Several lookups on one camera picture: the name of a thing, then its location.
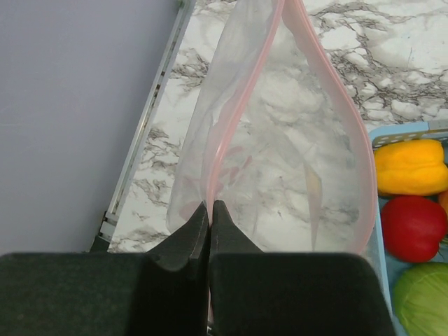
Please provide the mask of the clear pink zip top bag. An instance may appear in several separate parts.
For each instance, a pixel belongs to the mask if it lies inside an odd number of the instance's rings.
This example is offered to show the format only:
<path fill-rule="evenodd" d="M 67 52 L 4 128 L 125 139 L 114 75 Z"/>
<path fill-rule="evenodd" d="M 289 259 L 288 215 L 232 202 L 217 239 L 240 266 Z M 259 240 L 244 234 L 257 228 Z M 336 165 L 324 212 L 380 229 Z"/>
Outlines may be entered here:
<path fill-rule="evenodd" d="M 176 167 L 167 227 L 199 205 L 267 251 L 362 253 L 375 224 L 370 140 L 301 1 L 238 1 Z"/>

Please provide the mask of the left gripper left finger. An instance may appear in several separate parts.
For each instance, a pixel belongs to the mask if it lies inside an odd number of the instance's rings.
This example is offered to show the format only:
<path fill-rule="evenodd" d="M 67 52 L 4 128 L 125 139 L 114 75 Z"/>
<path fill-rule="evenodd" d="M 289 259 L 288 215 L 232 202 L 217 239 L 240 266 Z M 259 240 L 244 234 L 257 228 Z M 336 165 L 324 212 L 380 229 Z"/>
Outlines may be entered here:
<path fill-rule="evenodd" d="M 145 253 L 1 257 L 2 335 L 205 335 L 209 221 Z"/>

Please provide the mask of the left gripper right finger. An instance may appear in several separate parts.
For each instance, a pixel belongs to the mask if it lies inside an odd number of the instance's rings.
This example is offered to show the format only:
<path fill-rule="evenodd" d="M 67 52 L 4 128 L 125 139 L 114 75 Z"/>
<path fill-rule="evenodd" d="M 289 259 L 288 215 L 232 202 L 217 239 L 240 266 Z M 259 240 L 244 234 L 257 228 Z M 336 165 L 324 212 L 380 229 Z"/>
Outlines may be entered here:
<path fill-rule="evenodd" d="M 266 253 L 213 206 L 209 283 L 215 335 L 392 335 L 373 268 L 350 253 Z"/>

